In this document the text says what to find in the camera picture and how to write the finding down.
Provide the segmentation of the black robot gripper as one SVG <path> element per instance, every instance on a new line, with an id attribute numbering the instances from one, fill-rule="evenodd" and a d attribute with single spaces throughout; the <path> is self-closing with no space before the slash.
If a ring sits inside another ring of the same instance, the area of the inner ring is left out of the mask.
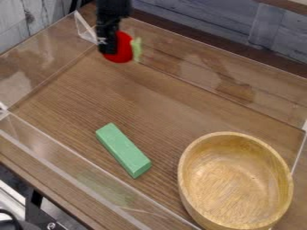
<path id="1" fill-rule="evenodd" d="M 132 0 L 96 0 L 96 35 L 101 54 L 117 52 L 117 26 L 132 12 Z"/>

